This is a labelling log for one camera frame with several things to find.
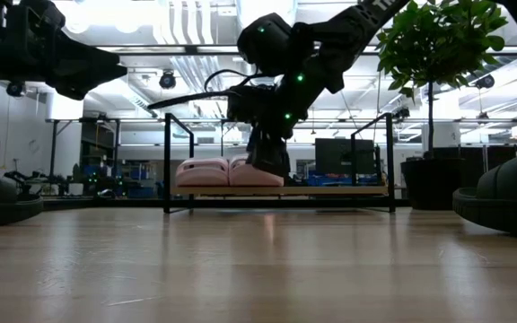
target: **tree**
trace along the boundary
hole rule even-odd
[[[389,90],[414,100],[415,90],[428,86],[428,152],[434,155],[434,83],[468,86],[465,73],[497,64],[487,54],[500,51],[502,37],[490,35],[505,26],[497,4],[486,0],[428,0],[422,7],[413,0],[394,17],[391,28],[378,34],[379,71],[392,74]]]

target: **black planter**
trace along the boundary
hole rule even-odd
[[[452,210],[452,194],[462,183],[462,159],[402,162],[410,204],[416,210]]]

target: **wooden floor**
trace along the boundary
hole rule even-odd
[[[410,210],[54,212],[0,228],[0,322],[517,322],[517,239]]]

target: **potted plant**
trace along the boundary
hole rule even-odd
[[[391,74],[389,90],[414,100],[415,90],[428,89],[428,150],[419,161],[402,163],[408,193],[416,209],[451,209],[452,192],[460,187],[462,160],[434,156],[434,84],[468,86],[465,77],[497,61],[487,50],[502,50],[504,39],[491,35],[505,26],[501,9],[490,1],[415,1],[378,35],[379,71]]]

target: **wooden shelf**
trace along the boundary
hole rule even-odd
[[[181,195],[380,195],[388,194],[387,187],[289,187],[289,188],[229,188],[229,187],[196,187],[171,188],[172,194]]]

